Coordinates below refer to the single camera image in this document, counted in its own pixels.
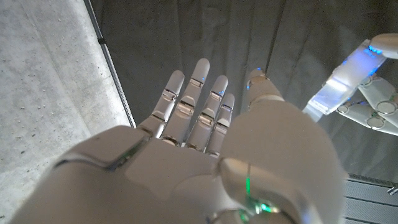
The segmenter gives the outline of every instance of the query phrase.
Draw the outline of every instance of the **white plastic casing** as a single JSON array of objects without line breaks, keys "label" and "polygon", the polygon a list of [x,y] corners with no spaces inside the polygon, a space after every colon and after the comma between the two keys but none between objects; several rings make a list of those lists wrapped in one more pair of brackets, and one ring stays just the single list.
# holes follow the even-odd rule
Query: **white plastic casing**
[{"label": "white plastic casing", "polygon": [[369,49],[370,40],[365,40],[344,62],[334,69],[322,89],[308,102],[304,112],[330,114],[350,98],[358,85],[373,75],[386,60],[380,52]]}]

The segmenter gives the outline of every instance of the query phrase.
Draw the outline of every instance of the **white robotic hand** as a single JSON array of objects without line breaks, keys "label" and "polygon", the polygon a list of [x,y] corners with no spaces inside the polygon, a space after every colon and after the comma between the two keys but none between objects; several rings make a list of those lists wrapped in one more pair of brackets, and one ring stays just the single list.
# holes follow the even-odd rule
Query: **white robotic hand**
[{"label": "white robotic hand", "polygon": [[[137,128],[147,132],[150,137],[160,137],[171,145],[182,146],[209,68],[210,64],[207,59],[203,58],[198,61],[187,89],[168,121],[184,80],[181,71],[173,72],[154,111]],[[214,156],[219,155],[221,143],[231,122],[234,106],[232,94],[227,94],[224,97],[227,85],[226,76],[222,75],[217,78],[187,142],[185,142],[185,147],[201,152],[205,152],[207,148],[207,153]]]},{"label": "white robotic hand", "polygon": [[231,123],[234,96],[220,76],[184,142],[209,67],[199,60],[173,114],[180,71],[136,129],[117,126],[62,155],[12,223],[339,223],[345,172],[330,139],[260,68],[249,111]]},{"label": "white robotic hand", "polygon": [[[337,111],[367,128],[398,135],[397,91],[375,73],[386,58],[398,59],[398,34],[365,40],[333,71],[304,112],[318,121],[323,114]],[[358,89],[367,101],[351,101]]]}]

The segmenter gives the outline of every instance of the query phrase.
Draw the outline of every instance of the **green led light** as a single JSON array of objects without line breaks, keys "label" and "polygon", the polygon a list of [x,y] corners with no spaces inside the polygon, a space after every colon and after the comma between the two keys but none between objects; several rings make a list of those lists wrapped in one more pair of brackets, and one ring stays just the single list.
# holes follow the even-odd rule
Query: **green led light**
[{"label": "green led light", "polygon": [[246,178],[246,193],[250,196],[250,177]]},{"label": "green led light", "polygon": [[268,207],[266,204],[261,204],[261,209],[266,212],[271,212],[271,208]]},{"label": "green led light", "polygon": [[247,223],[249,221],[248,215],[244,212],[244,210],[239,210],[239,215],[241,216],[241,220],[243,223]]}]

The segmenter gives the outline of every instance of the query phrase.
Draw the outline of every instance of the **gray curtain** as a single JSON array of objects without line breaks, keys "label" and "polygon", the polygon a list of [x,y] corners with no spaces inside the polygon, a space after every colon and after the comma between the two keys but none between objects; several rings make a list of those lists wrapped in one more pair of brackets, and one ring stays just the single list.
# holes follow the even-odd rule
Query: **gray curtain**
[{"label": "gray curtain", "polygon": [[[150,115],[171,73],[183,71],[186,85],[202,57],[211,64],[203,93],[210,92],[218,75],[226,75],[226,92],[236,98],[234,116],[246,109],[246,76],[257,67],[266,70],[287,101],[302,109],[364,39],[398,32],[398,1],[92,0],[92,4],[137,124]],[[397,71],[398,62],[388,60],[378,74],[398,86]],[[200,98],[198,108],[206,97]],[[320,125],[347,172],[398,182],[397,136],[336,113],[322,118]]]}]

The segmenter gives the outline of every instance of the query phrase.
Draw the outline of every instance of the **blue led light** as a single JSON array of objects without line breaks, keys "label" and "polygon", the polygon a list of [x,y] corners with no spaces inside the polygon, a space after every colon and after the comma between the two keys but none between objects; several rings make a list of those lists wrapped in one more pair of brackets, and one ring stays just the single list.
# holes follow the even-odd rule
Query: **blue led light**
[{"label": "blue led light", "polygon": [[372,45],[369,45],[369,50],[373,51],[376,54],[381,54],[381,50],[375,49]]},{"label": "blue led light", "polygon": [[377,69],[378,69],[378,68],[375,68],[375,69],[371,70],[371,72],[369,72],[369,76],[370,76],[370,75],[373,75],[373,74],[377,71]]}]

